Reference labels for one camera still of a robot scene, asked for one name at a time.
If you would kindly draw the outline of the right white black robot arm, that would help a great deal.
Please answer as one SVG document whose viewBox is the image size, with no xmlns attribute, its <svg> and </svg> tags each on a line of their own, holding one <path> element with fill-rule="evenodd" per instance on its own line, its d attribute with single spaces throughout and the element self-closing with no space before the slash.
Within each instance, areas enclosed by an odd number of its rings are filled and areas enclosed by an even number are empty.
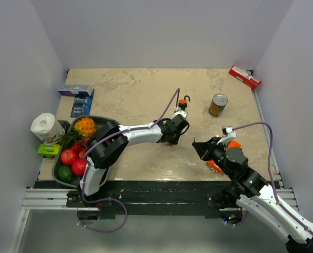
<svg viewBox="0 0 313 253">
<path fill-rule="evenodd" d="M 212 199 L 224 209 L 243 208 L 286 241 L 288 252 L 313 252 L 313 223 L 278 196 L 275 188 L 248 165 L 241 148 L 226 148 L 217 137 L 192 143 L 203 161 L 213 161 L 231 180 Z"/>
</svg>

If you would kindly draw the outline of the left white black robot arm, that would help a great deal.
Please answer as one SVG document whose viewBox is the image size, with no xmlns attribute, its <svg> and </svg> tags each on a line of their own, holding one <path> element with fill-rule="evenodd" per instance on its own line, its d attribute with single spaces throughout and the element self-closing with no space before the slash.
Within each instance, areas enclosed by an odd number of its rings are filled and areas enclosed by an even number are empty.
<svg viewBox="0 0 313 253">
<path fill-rule="evenodd" d="M 145 125 L 124 126 L 110 120 L 104 124 L 87 143 L 84 175 L 80 181 L 78 200 L 86 207 L 97 201 L 97 192 L 108 178 L 111 166 L 116 163 L 124 149 L 144 143 L 168 143 L 177 145 L 180 136 L 189 128 L 185 116 L 156 120 Z"/>
</svg>

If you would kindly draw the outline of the orange black padlock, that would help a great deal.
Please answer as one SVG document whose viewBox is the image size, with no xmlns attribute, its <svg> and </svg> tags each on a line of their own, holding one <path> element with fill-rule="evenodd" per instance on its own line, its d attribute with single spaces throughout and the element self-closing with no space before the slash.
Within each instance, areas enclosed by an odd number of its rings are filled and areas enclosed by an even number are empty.
<svg viewBox="0 0 313 253">
<path fill-rule="evenodd" d="M 188 106 L 188 102 L 191 101 L 191 98 L 188 95 L 185 95 L 183 99 L 179 99 L 178 101 L 178 107 L 181 110 L 185 110 Z"/>
</svg>

